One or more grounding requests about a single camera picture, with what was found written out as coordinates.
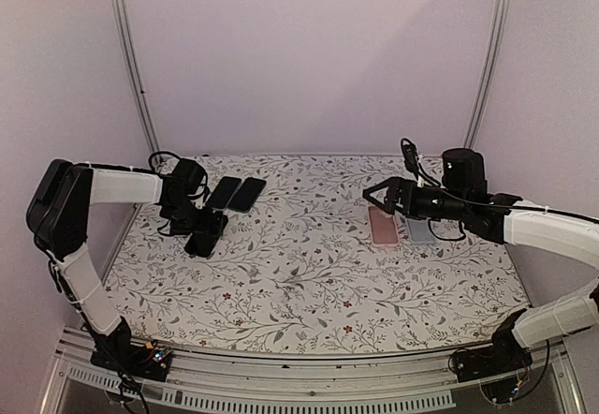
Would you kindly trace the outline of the black phone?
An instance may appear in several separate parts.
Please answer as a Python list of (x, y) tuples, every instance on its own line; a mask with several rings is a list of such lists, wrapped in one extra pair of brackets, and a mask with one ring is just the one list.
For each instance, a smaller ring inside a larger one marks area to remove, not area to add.
[(223, 177), (205, 202), (205, 206), (214, 210), (225, 210), (241, 185), (239, 177)]
[(221, 235), (219, 230), (193, 229), (184, 251), (190, 256), (207, 259), (212, 255)]

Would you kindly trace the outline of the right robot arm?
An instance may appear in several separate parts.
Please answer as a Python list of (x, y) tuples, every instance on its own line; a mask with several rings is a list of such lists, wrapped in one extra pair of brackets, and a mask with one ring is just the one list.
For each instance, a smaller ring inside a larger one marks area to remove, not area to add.
[[(387, 214), (416, 220), (453, 220), (473, 235), (495, 243), (529, 246), (598, 266), (598, 221), (519, 196), (490, 194), (483, 156), (471, 149), (443, 152), (443, 175), (431, 178), (419, 162), (416, 146), (402, 140), (404, 166), (414, 179), (389, 177), (363, 190), (363, 198)], [(598, 323), (598, 282), (556, 301), (521, 310), (492, 336), (484, 364), (504, 372), (519, 359), (520, 349), (555, 337), (585, 331)]]

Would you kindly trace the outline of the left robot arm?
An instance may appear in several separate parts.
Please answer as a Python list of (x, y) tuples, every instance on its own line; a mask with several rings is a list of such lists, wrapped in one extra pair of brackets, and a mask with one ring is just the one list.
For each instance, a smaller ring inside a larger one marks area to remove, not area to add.
[(156, 205), (169, 234), (187, 238), (185, 252), (206, 258), (228, 222), (222, 212), (195, 205), (206, 192), (206, 180), (205, 170), (190, 159), (181, 160), (168, 174), (55, 159), (29, 203), (26, 225), (49, 259), (57, 288), (80, 311), (88, 331), (105, 341), (102, 353), (120, 371), (139, 363), (139, 351), (129, 343), (130, 327), (111, 304), (93, 264), (87, 245), (90, 208)]

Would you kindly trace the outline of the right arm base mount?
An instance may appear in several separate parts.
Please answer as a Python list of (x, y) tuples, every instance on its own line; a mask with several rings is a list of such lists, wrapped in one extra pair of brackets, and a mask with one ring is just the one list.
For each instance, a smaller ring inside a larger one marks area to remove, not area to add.
[(508, 405), (524, 395), (533, 358), (527, 349), (488, 345), (460, 347), (448, 358), (448, 370), (458, 382), (478, 381), (483, 397), (495, 406)]

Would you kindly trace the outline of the pink phone case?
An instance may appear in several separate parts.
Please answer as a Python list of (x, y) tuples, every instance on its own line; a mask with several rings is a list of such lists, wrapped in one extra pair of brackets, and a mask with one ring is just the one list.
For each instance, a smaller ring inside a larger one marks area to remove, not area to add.
[(393, 215), (386, 214), (375, 206), (369, 206), (368, 222), (373, 245), (395, 246), (399, 244), (398, 227)]

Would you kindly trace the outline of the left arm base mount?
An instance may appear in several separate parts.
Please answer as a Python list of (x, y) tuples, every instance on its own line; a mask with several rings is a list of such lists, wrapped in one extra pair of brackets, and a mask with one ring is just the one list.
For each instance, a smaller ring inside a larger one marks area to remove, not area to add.
[(171, 360), (170, 350), (155, 343), (134, 345), (126, 335), (100, 335), (90, 363), (126, 376), (166, 382)]

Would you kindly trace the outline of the teal phone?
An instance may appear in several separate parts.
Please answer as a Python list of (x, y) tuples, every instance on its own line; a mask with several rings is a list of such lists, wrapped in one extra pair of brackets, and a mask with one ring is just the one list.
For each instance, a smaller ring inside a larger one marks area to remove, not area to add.
[(248, 213), (266, 186), (266, 181), (254, 177), (245, 179), (230, 200), (228, 210)]

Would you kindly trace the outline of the light blue phone case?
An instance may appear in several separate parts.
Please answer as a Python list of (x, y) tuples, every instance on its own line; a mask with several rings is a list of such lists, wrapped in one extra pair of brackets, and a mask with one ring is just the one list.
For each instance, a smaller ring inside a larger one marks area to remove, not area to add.
[(436, 243), (435, 236), (431, 233), (427, 220), (405, 218), (404, 223), (409, 240), (416, 245), (430, 245)]

